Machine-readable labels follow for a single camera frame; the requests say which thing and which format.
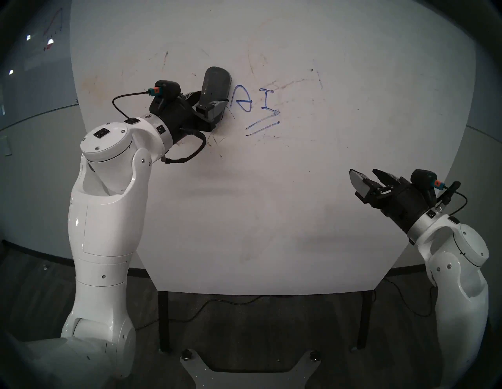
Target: whiteboard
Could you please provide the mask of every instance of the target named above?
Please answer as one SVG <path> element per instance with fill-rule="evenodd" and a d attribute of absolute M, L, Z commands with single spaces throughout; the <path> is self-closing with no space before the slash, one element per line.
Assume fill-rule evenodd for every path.
<path fill-rule="evenodd" d="M 0 129 L 78 103 L 70 58 L 70 9 L 71 0 L 48 1 L 3 58 Z"/>
<path fill-rule="evenodd" d="M 475 73 L 471 39 L 408 0 L 74 0 L 71 56 L 88 131 L 123 120 L 116 95 L 158 79 L 199 90 L 210 66 L 232 75 L 202 153 L 152 165 L 138 248 L 158 290 L 215 294 L 373 289 L 407 238 L 354 196 L 348 171 L 446 177 Z M 280 113 L 246 130 L 271 114 L 261 88 Z M 150 99 L 117 104 L 142 115 Z"/>

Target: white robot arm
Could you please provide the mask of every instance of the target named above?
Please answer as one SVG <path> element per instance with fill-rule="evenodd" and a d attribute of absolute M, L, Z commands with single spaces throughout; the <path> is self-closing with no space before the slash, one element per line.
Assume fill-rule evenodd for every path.
<path fill-rule="evenodd" d="M 455 181 L 438 199 L 442 189 L 434 173 L 415 170 L 411 182 L 374 169 L 378 182 L 353 169 L 350 179 L 356 196 L 394 221 L 415 245 L 425 261 L 427 276 L 438 288 L 436 319 L 443 357 L 441 387 L 452 387 L 476 359 L 488 317 L 488 285 L 481 266 L 488 248 L 481 236 L 466 224 L 441 214 L 460 183 Z M 449 238 L 432 255 L 436 232 L 451 230 Z"/>
<path fill-rule="evenodd" d="M 229 73 L 217 67 L 206 71 L 201 91 L 187 95 L 176 82 L 158 81 L 149 91 L 130 94 L 154 96 L 149 113 L 129 118 L 119 110 L 127 120 L 101 125 L 82 139 L 68 212 L 73 309 L 61 338 L 16 346 L 47 386 L 101 387 L 112 376 L 130 374 L 136 333 L 126 308 L 127 273 L 143 233 L 152 163 L 184 163 L 202 150 L 200 131 L 212 131 L 221 120 L 230 83 Z M 202 140 L 199 149 L 167 159 L 165 153 L 187 135 Z"/>

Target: blue marker drawing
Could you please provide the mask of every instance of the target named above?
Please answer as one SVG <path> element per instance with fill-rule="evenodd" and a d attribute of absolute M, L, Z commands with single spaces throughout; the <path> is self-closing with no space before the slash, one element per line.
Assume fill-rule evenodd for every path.
<path fill-rule="evenodd" d="M 259 133 L 260 131 L 263 131 L 263 130 L 265 130 L 265 129 L 269 128 L 269 127 L 272 127 L 273 125 L 279 124 L 279 123 L 280 123 L 280 121 L 277 121 L 277 122 L 272 123 L 272 124 L 270 124 L 270 125 L 268 125 L 266 127 L 263 127 L 262 129 L 259 129 L 258 131 L 255 131 L 254 133 L 246 134 L 246 136 L 249 137 L 250 135 L 254 135 L 256 133 Z"/>
<path fill-rule="evenodd" d="M 268 119 L 268 118 L 270 118 L 270 117 L 277 116 L 277 115 L 280 113 L 279 111 L 272 111 L 272 112 L 273 112 L 273 114 L 271 114 L 271 115 L 269 115 L 269 116 L 267 116 L 267 117 L 264 117 L 263 119 L 260 119 L 260 120 L 258 120 L 258 121 L 255 121 L 253 124 L 251 124 L 251 125 L 249 125 L 248 127 L 246 127 L 246 129 L 250 129 L 250 128 L 251 128 L 251 127 L 253 127 L 255 124 L 258 124 L 259 122 L 264 121 L 264 120 L 266 120 L 266 119 Z"/>
<path fill-rule="evenodd" d="M 252 108 L 252 105 L 251 103 L 253 102 L 251 100 L 251 96 L 249 95 L 249 93 L 247 92 L 246 88 L 244 88 L 242 85 L 237 85 L 234 89 L 233 89 L 233 94 L 232 94 L 232 100 L 230 101 L 230 106 L 232 106 L 232 103 L 233 103 L 233 97 L 235 96 L 235 91 L 237 90 L 237 88 L 242 88 L 244 89 L 244 92 L 246 92 L 247 94 L 247 98 L 248 100 L 236 100 L 235 102 L 237 104 L 239 104 L 239 106 L 245 111 L 245 112 L 251 112 L 251 108 Z M 247 109 L 245 109 L 241 103 L 249 103 L 249 111 Z"/>
<path fill-rule="evenodd" d="M 260 88 L 260 91 L 265 92 L 265 106 L 262 107 L 262 109 L 268 109 L 269 111 L 276 112 L 273 109 L 270 109 L 267 107 L 267 93 L 274 93 L 274 91 L 270 90 L 270 89 L 265 89 L 265 88 Z"/>

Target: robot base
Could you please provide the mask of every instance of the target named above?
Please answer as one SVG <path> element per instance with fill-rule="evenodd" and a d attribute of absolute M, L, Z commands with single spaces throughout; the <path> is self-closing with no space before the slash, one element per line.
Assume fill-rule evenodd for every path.
<path fill-rule="evenodd" d="M 290 370 L 279 373 L 228 373 L 212 371 L 194 350 L 185 350 L 181 364 L 195 381 L 195 387 L 207 389 L 267 389 L 287 387 L 303 389 L 321 363 L 317 351 L 307 351 Z"/>

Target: black label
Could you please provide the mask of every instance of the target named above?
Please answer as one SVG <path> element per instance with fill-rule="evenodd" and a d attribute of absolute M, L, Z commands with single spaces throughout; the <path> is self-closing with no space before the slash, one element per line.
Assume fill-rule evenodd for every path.
<path fill-rule="evenodd" d="M 94 133 L 94 136 L 99 139 L 99 138 L 102 138 L 103 136 L 105 136 L 109 132 L 110 132 L 109 130 L 107 130 L 106 128 L 103 127 L 99 131 L 96 131 Z"/>
<path fill-rule="evenodd" d="M 124 123 L 134 124 L 134 123 L 137 123 L 138 121 L 140 121 L 140 120 L 136 119 L 135 117 L 131 117 L 130 119 L 124 120 Z"/>

